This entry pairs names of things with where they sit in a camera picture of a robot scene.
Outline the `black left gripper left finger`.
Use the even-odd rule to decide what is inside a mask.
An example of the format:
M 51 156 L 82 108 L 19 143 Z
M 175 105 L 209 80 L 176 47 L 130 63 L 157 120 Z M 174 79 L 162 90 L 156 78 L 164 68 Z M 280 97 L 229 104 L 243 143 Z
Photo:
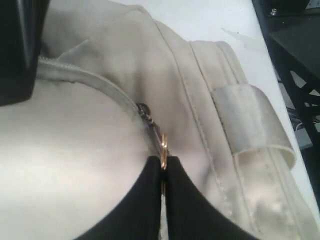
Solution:
M 53 155 L 35 159 L 35 240 L 71 240 L 92 229 L 132 189 L 146 155 Z

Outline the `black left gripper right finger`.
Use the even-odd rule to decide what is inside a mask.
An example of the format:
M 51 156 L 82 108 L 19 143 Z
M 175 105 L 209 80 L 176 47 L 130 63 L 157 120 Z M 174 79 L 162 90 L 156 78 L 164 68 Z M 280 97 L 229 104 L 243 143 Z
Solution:
M 166 218 L 170 240 L 256 239 L 207 201 L 176 156 L 166 164 Z

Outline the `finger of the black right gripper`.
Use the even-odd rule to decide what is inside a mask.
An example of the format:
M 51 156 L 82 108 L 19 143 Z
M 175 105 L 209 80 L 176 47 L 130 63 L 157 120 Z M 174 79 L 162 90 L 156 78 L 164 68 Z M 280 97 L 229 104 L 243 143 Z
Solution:
M 49 1 L 0 0 L 0 104 L 30 99 Z

